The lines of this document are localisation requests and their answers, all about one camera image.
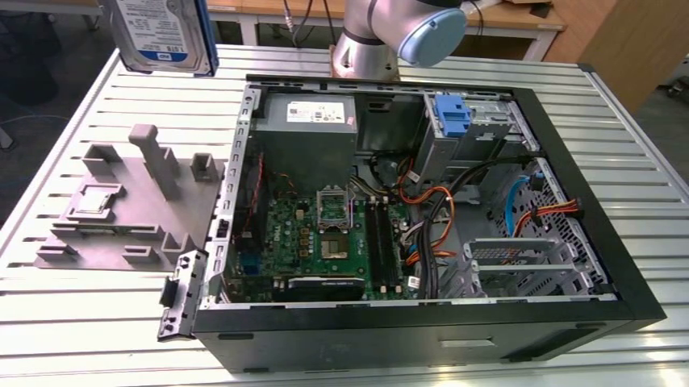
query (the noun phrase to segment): ram slot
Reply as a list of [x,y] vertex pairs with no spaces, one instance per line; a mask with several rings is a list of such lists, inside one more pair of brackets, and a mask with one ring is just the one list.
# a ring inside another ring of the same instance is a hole
[[371,279],[375,289],[380,289],[385,284],[381,248],[379,247],[379,222],[376,221],[377,207],[379,203],[367,203],[367,243],[369,244]]
[[399,258],[393,250],[392,222],[388,213],[388,204],[381,204],[376,209],[379,220],[379,243],[381,245],[381,262],[384,265],[384,279],[389,287],[399,285]]

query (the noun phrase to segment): hard drive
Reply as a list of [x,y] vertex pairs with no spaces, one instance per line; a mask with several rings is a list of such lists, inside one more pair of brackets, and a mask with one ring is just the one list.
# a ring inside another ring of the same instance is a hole
[[218,50],[206,0],[98,0],[130,71],[214,76]]

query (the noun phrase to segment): wooden cabinet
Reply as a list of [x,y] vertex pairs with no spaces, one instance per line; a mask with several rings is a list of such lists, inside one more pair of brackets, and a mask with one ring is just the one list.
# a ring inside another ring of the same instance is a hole
[[636,111],[689,52],[688,0],[553,0],[568,23],[545,60],[588,63]]

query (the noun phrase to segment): floor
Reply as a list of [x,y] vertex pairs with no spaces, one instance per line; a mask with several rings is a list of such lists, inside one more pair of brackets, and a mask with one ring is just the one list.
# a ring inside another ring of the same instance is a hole
[[[47,64],[59,83],[59,95],[39,106],[22,106],[0,94],[0,123],[27,115],[71,117],[114,50],[107,27],[89,31],[81,16],[59,15],[54,27],[63,50],[47,59]],[[262,26],[260,34],[264,45],[292,47],[289,32]],[[309,36],[304,41],[306,48],[328,48],[332,44],[332,34],[325,27],[317,27],[313,31],[306,27],[302,36]],[[238,25],[225,23],[217,31],[217,37],[224,43],[241,44]],[[678,172],[689,180],[689,104],[670,99],[664,91],[659,90],[640,109],[636,120]],[[30,118],[3,125],[18,147],[11,152],[0,152],[0,226],[42,166],[66,122],[58,118]]]

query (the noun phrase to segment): power supply label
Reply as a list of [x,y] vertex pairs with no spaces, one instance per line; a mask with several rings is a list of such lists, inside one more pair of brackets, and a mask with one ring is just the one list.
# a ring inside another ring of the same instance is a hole
[[169,9],[180,2],[169,0],[118,0],[136,48],[146,58],[182,62],[189,51],[181,20]]
[[342,102],[290,102],[288,122],[345,123],[345,104]]

